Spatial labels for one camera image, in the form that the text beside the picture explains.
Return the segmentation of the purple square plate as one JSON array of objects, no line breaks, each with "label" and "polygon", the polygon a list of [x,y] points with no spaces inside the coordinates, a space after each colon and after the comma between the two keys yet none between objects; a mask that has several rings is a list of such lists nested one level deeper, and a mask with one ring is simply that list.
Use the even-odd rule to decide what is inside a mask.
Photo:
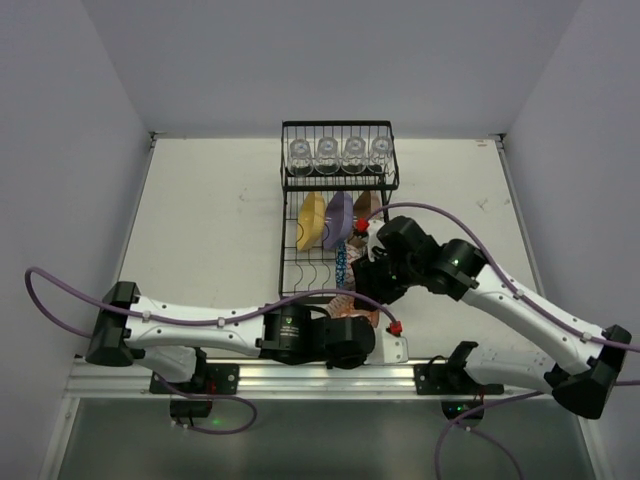
[{"label": "purple square plate", "polygon": [[349,236],[353,225],[353,199],[345,191],[336,192],[325,210],[325,228],[322,246],[325,250],[336,249]]}]

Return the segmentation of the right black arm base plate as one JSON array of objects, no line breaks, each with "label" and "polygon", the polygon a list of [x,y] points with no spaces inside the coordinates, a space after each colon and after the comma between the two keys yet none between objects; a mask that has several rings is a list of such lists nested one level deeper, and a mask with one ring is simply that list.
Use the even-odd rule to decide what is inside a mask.
[{"label": "right black arm base plate", "polygon": [[481,385],[473,380],[462,365],[436,356],[413,366],[413,380],[418,395],[501,395],[501,384]]}]

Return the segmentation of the red lattice patterned bowl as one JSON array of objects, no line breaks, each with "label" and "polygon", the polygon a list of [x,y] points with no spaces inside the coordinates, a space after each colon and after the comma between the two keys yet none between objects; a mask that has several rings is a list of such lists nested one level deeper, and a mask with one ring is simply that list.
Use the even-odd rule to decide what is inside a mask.
[{"label": "red lattice patterned bowl", "polygon": [[368,259],[368,237],[352,234],[346,242],[346,254],[349,264],[361,258]]}]

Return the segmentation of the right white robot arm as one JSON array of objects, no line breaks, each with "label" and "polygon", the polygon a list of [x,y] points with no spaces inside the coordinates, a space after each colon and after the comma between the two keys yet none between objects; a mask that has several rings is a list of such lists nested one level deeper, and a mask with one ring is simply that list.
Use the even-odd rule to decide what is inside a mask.
[{"label": "right white robot arm", "polygon": [[411,287],[478,309],[535,345],[533,351],[461,342],[447,361],[450,382],[502,384],[551,395],[571,413],[601,417],[632,335],[574,316],[494,266],[472,243],[438,243],[411,218],[361,218],[354,234],[366,254],[352,265],[358,293],[384,305]]}]

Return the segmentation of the blue patterned bowl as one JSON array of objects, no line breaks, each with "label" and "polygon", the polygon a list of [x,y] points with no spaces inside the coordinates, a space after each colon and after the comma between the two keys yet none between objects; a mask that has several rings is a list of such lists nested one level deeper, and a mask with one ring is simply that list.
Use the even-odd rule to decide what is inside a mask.
[{"label": "blue patterned bowl", "polygon": [[342,242],[335,252],[335,282],[338,289],[343,289],[347,280],[348,251],[347,244]]}]

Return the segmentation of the yellow square panda plate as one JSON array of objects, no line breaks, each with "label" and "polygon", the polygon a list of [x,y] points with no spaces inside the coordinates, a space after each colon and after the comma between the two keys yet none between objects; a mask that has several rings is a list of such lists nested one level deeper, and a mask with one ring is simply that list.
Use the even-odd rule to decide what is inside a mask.
[{"label": "yellow square panda plate", "polygon": [[320,192],[309,192],[297,217],[298,251],[311,249],[321,238],[325,227],[326,203]]}]

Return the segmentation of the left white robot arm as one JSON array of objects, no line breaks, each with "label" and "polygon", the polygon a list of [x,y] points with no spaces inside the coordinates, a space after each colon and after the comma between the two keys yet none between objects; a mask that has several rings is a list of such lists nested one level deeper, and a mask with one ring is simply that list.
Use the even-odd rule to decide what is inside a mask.
[{"label": "left white robot arm", "polygon": [[86,361],[141,365],[193,393],[207,388],[208,348],[285,365],[323,362],[353,369],[365,364],[376,347],[367,318],[334,319],[310,305],[286,304],[269,312],[188,307],[145,297],[134,282],[116,283],[103,301]]}]

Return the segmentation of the pink floral patterned bowl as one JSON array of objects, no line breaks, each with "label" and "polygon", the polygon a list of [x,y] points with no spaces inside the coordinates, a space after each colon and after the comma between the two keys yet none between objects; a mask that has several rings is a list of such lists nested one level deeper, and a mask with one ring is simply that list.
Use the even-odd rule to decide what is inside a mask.
[{"label": "pink floral patterned bowl", "polygon": [[347,295],[337,295],[326,306],[326,310],[332,318],[362,316],[367,318],[374,328],[379,324],[378,310],[357,309],[355,307],[355,299]]}]

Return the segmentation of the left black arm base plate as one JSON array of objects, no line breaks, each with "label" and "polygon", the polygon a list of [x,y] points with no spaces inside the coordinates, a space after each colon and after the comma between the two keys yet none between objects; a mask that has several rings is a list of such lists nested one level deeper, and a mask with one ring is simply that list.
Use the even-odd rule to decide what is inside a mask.
[{"label": "left black arm base plate", "polygon": [[240,368],[236,363],[209,363],[196,361],[191,368],[183,370],[162,370],[161,381],[158,374],[152,374],[149,391],[152,394],[169,394],[175,390],[193,395],[235,395],[240,378]]}]

